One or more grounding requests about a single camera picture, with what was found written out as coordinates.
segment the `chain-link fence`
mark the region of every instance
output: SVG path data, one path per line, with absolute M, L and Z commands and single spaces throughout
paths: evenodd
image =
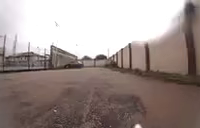
M 34 44 L 0 35 L 0 72 L 48 69 L 50 50 Z

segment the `pole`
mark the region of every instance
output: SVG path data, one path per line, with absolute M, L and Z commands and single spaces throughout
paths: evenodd
M 44 68 L 46 69 L 46 48 L 44 49 Z
M 28 70 L 30 70 L 30 42 L 28 42 Z
M 7 35 L 4 35 L 4 44 L 3 44 L 3 72 L 4 72 L 4 66 L 5 66 L 5 46 L 6 46 L 6 40 L 7 40 Z
M 108 58 L 109 58 L 109 48 L 108 48 Z

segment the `light pole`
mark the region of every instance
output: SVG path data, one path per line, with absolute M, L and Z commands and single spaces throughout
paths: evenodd
M 4 43 L 3 43 L 3 58 L 2 58 L 2 63 L 3 63 L 3 71 L 4 71 L 4 65 L 5 65 L 5 45 L 6 45 L 6 40 L 7 40 L 7 35 L 0 35 L 0 38 L 4 38 Z

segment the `dark post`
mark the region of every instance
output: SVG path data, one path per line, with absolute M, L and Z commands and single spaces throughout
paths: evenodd
M 6 40 L 7 40 L 7 35 L 4 35 L 4 44 L 3 44 L 3 71 L 4 71 L 4 66 L 5 66 L 5 48 L 6 48 Z
M 123 68 L 123 48 L 121 49 L 121 68 Z
M 186 22 L 185 39 L 188 55 L 188 74 L 196 75 L 196 51 L 193 33 L 193 22 L 196 18 L 196 7 L 192 2 L 186 3 L 184 14 Z
M 46 49 L 44 49 L 44 68 L 46 69 Z
M 96 59 L 94 59 L 94 67 L 96 67 Z
M 150 71 L 150 50 L 149 50 L 149 45 L 146 43 L 144 45 L 145 47 L 145 56 L 146 56 L 146 71 Z
M 132 69 L 132 45 L 129 43 L 129 61 L 130 61 L 130 69 Z
M 30 42 L 28 42 L 28 70 L 30 70 Z
M 50 46 L 49 67 L 53 68 L 53 45 Z
M 115 62 L 115 55 L 112 56 L 112 61 Z
M 117 64 L 117 66 L 119 66 L 119 60 L 118 60 L 118 52 L 116 53 L 116 64 Z

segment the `asphalt road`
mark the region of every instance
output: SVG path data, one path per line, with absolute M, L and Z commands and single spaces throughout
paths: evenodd
M 0 128 L 194 128 L 200 88 L 83 68 L 0 74 Z

